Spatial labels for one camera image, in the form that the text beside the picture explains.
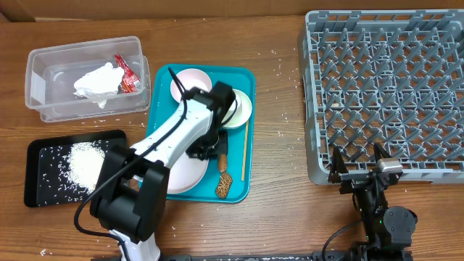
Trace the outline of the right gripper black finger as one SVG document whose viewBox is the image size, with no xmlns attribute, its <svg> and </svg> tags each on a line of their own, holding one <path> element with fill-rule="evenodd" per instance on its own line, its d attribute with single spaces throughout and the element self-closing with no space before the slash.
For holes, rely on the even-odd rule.
<svg viewBox="0 0 464 261">
<path fill-rule="evenodd" d="M 391 158 L 392 156 L 382 147 L 378 142 L 375 142 L 373 145 L 374 159 L 381 160 L 386 158 Z"/>
<path fill-rule="evenodd" d="M 331 168 L 330 174 L 333 175 L 335 173 L 338 174 L 347 174 L 349 171 L 345 165 L 341 152 L 337 146 L 333 148 L 333 154 L 331 158 Z"/>
</svg>

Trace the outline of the white saucer plate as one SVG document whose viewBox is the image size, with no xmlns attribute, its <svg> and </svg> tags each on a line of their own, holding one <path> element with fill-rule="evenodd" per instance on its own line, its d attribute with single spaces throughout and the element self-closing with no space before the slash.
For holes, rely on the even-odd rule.
<svg viewBox="0 0 464 261">
<path fill-rule="evenodd" d="M 245 124 L 251 117 L 252 102 L 251 99 L 238 89 L 234 89 L 235 101 L 227 111 L 222 124 L 224 128 L 235 129 Z"/>
</svg>

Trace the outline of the pink small bowl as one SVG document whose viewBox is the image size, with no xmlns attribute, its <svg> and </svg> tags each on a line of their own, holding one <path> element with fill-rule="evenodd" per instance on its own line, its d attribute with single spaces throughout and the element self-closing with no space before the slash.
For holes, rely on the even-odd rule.
<svg viewBox="0 0 464 261">
<path fill-rule="evenodd" d="M 189 68 L 181 70 L 176 74 L 176 76 L 186 90 L 190 90 L 193 87 L 200 88 L 206 92 L 210 92 L 212 90 L 212 81 L 207 73 L 202 70 Z M 181 93 L 174 80 L 171 80 L 170 93 L 176 102 L 179 103 L 181 101 Z"/>
</svg>

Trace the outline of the brown carrot piece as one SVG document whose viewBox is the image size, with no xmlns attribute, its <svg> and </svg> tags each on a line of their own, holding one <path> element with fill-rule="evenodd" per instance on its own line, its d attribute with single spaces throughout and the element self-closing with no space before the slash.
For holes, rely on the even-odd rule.
<svg viewBox="0 0 464 261">
<path fill-rule="evenodd" d="M 228 160 L 226 154 L 220 154 L 217 160 L 217 168 L 220 173 L 225 173 L 228 167 Z"/>
</svg>

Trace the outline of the large white plate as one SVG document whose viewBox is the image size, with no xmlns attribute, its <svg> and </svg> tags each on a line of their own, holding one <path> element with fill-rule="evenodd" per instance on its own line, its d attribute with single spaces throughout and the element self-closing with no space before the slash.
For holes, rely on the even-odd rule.
<svg viewBox="0 0 464 261">
<path fill-rule="evenodd" d="M 183 153 L 170 169 L 168 194 L 181 194 L 195 187 L 204 177 L 209 160 L 191 158 Z"/>
</svg>

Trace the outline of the red snack wrapper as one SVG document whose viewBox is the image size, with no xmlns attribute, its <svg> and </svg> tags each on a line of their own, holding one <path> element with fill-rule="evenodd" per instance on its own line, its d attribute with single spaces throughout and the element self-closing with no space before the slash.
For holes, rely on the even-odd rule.
<svg viewBox="0 0 464 261">
<path fill-rule="evenodd" d="M 120 88 L 123 93 L 135 93 L 140 90 L 141 80 L 137 74 L 132 71 L 126 61 L 120 56 L 115 55 L 116 63 L 118 67 L 121 67 L 124 71 L 124 76 L 120 84 Z"/>
</svg>

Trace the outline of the brown shiitake mushroom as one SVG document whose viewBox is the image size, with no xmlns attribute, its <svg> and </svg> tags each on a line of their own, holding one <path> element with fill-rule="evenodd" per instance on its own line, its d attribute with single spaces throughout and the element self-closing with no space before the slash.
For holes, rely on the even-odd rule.
<svg viewBox="0 0 464 261">
<path fill-rule="evenodd" d="M 233 179 L 229 173 L 222 173 L 220 175 L 219 183 L 215 189 L 218 198 L 225 199 L 228 196 L 229 190 L 233 183 Z"/>
</svg>

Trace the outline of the white napkin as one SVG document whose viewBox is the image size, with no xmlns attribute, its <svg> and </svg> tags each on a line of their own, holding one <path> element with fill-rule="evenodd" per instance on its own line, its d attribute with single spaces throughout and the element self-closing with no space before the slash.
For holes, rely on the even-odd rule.
<svg viewBox="0 0 464 261">
<path fill-rule="evenodd" d="M 104 66 L 86 73 L 74 83 L 74 94 L 87 99 L 94 99 L 101 109 L 104 109 L 107 99 L 116 95 L 122 82 L 124 70 L 113 67 L 107 62 Z"/>
</svg>

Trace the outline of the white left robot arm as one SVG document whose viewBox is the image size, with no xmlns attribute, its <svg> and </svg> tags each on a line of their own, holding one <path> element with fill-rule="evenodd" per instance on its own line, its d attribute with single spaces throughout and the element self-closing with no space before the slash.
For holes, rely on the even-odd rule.
<svg viewBox="0 0 464 261">
<path fill-rule="evenodd" d="M 160 258 L 154 233 L 165 209 L 170 171 L 184 154 L 199 160 L 218 155 L 224 146 L 222 121 L 235 98 L 232 87 L 222 82 L 209 92 L 192 88 L 150 136 L 107 152 L 86 203 L 106 235 L 117 240 L 121 260 Z"/>
</svg>

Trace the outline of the grey dishwasher rack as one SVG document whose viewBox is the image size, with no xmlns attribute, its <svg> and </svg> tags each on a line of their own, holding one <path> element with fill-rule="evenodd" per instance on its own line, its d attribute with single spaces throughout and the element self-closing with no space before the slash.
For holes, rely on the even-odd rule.
<svg viewBox="0 0 464 261">
<path fill-rule="evenodd" d="M 309 179 L 334 148 L 352 172 L 379 143 L 406 181 L 463 182 L 463 11 L 319 10 L 298 39 Z"/>
</svg>

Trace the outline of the wooden chopstick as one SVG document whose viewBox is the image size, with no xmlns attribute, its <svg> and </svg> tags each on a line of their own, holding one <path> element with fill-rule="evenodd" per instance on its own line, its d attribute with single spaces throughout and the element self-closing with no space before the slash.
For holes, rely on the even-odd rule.
<svg viewBox="0 0 464 261">
<path fill-rule="evenodd" d="M 249 132 L 249 120 L 247 120 L 247 122 L 246 122 L 246 127 L 245 127 L 244 151 L 243 151 L 243 162 L 242 162 L 242 171 L 241 171 L 241 181 L 244 181 L 244 177 L 245 177 L 246 162 L 247 162 L 248 132 Z"/>
</svg>

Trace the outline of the teal plastic tray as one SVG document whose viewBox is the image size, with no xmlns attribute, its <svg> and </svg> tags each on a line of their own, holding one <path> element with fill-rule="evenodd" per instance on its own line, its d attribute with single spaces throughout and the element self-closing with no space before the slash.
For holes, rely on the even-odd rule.
<svg viewBox="0 0 464 261">
<path fill-rule="evenodd" d="M 243 67 L 224 67 L 224 66 L 208 66 L 208 65 L 183 65 L 183 64 L 168 64 L 158 70 L 154 79 L 154 90 L 152 94 L 152 108 L 150 109 L 146 135 L 149 136 L 155 132 L 161 124 L 166 121 L 169 116 L 177 109 L 178 102 L 170 94 L 171 76 L 168 72 L 172 69 L 175 73 L 181 70 L 195 68 L 204 71 L 208 74 L 211 81 L 224 82 L 234 89 L 243 91 L 255 105 L 255 87 L 256 81 L 254 75 Z M 249 132 L 246 153 L 246 170 L 244 181 L 241 181 L 241 171 L 244 151 L 246 123 L 235 129 L 228 129 L 228 168 L 233 179 L 233 183 L 229 190 L 228 196 L 225 199 L 220 199 L 215 193 L 220 180 L 220 172 L 218 170 L 218 161 L 210 159 L 204 177 L 192 189 L 181 194 L 167 194 L 167 198 L 171 200 L 195 201 L 195 202 L 220 202 L 220 203 L 238 203 L 246 198 L 250 189 L 251 168 L 252 168 L 252 146 L 254 135 L 254 113 L 251 113 L 249 118 Z"/>
</svg>

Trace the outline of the pile of rice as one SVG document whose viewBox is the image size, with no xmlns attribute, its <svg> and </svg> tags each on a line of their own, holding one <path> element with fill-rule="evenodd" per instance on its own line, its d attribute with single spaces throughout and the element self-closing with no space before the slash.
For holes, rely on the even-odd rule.
<svg viewBox="0 0 464 261">
<path fill-rule="evenodd" d="M 95 141 L 73 144 L 67 156 L 67 180 L 90 194 L 96 188 L 104 156 Z"/>
</svg>

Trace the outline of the clear plastic bin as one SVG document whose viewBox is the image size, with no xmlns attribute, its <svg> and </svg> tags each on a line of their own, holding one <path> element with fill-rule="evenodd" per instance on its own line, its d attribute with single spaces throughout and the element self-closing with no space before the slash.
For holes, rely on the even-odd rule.
<svg viewBox="0 0 464 261">
<path fill-rule="evenodd" d="M 96 70 L 118 70 L 117 56 L 139 77 L 136 91 L 125 93 L 121 86 L 104 91 L 75 87 Z M 46 123 L 144 111 L 150 101 L 149 64 L 135 36 L 34 49 L 28 55 L 25 105 Z"/>
</svg>

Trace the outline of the black tray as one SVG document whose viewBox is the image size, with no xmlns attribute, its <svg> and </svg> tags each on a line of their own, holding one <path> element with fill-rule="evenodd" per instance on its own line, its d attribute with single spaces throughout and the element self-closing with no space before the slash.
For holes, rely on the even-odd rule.
<svg viewBox="0 0 464 261">
<path fill-rule="evenodd" d="M 44 207 L 52 204 L 79 202 L 89 194 L 72 185 L 65 176 L 70 147 L 80 142 L 99 144 L 106 154 L 113 146 L 126 146 L 122 130 L 106 130 L 35 140 L 28 146 L 24 187 L 24 204 L 27 207 Z"/>
</svg>

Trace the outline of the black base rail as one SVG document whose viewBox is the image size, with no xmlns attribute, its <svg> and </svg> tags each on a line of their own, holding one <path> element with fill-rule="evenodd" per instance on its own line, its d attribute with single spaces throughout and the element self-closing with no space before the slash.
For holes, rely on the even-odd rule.
<svg viewBox="0 0 464 261">
<path fill-rule="evenodd" d="M 312 254 L 243 254 L 243 255 L 210 255 L 193 256 L 189 254 L 163 254 L 161 261 L 323 261 L 322 252 Z M 327 251 L 326 261 L 361 261 L 367 257 L 358 257 L 354 253 L 346 251 Z"/>
</svg>

